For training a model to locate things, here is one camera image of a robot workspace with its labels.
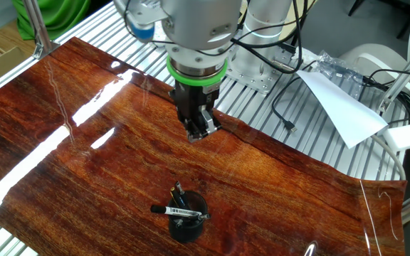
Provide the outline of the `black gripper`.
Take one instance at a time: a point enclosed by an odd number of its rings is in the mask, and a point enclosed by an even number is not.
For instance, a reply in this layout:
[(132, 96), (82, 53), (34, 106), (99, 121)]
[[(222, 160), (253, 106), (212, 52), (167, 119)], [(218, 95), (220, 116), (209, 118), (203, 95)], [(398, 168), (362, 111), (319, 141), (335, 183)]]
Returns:
[[(193, 86), (175, 81), (174, 89), (169, 93), (173, 99), (179, 121), (184, 125), (189, 142), (197, 142), (222, 128), (213, 116), (214, 101), (219, 98), (221, 82), (209, 86)], [(204, 124), (200, 130), (195, 124)]]

